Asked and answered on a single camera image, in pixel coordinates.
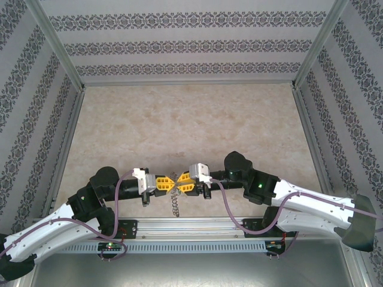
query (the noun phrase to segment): perforated metal strip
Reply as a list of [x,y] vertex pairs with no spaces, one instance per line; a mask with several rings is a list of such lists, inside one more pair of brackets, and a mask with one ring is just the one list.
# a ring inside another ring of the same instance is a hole
[[[98,242],[72,245],[59,252],[61,254],[98,253]],[[125,242],[131,254],[192,254],[192,253],[255,253],[266,252],[265,241],[233,242]]]

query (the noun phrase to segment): chain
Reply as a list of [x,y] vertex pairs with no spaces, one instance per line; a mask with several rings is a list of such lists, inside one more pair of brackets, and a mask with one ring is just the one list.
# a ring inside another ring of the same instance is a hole
[[[169,176],[174,182],[177,182],[177,174],[175,172],[172,172]],[[177,188],[177,185],[175,185],[172,189],[171,189],[171,194],[170,194],[170,198],[172,200],[172,208],[173,208],[173,214],[175,217],[180,217],[180,210],[178,208],[178,199],[177,197],[179,196],[179,191],[178,191],[178,188]]]

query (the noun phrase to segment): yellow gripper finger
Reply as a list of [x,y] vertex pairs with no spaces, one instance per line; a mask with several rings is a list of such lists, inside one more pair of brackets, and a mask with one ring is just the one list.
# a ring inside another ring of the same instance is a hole
[[177,188],[182,192],[182,193],[188,193],[189,191],[192,191],[194,189],[194,184],[184,184],[184,185],[179,185]]
[[156,178],[156,187],[158,190],[163,190],[166,191],[166,193],[168,193],[174,186],[174,181],[167,176],[161,176]]
[[195,184],[196,181],[190,178],[189,172],[184,172],[177,180],[179,184]]

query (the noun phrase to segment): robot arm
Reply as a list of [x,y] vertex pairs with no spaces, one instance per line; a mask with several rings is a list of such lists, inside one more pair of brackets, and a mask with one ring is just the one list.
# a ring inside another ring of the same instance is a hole
[[[275,219],[278,208],[289,194],[309,194],[327,202],[307,196],[290,198],[276,223],[279,230],[331,234],[342,238],[351,248],[372,251],[376,219],[345,208],[354,207],[375,214],[367,197],[357,196],[353,200],[297,187],[274,175],[253,169],[252,162],[238,152],[231,152],[225,158],[224,166],[224,171],[210,172],[205,164],[193,164],[176,182],[167,176],[152,175],[148,169],[133,169],[135,179],[121,181],[114,168],[103,167],[58,210],[17,234],[0,237],[0,275],[5,280],[14,280],[30,272],[35,264],[55,252],[95,237],[79,222],[86,223],[103,235],[112,235],[115,214],[105,206],[105,201],[114,201],[119,181],[118,199],[141,198],[143,206],[150,204],[150,197],[164,196],[173,188],[187,196],[203,194],[205,199],[210,199],[212,191],[220,189],[215,181],[219,181],[226,190],[243,188],[244,197],[250,202],[269,205],[263,218],[265,226]],[[64,218],[76,221],[63,221]],[[42,223],[46,225],[18,240]]]

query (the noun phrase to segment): beige marble floor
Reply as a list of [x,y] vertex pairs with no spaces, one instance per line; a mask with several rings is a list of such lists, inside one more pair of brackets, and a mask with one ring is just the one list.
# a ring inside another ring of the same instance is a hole
[[[91,87],[86,91],[56,207],[102,166],[119,174],[133,167],[169,174],[202,162],[223,169],[236,150],[256,169],[320,191],[314,165],[288,84]],[[236,216],[263,215],[228,192]],[[180,196],[182,216],[227,216],[222,196]],[[120,216],[173,216],[169,196],[120,201]]]

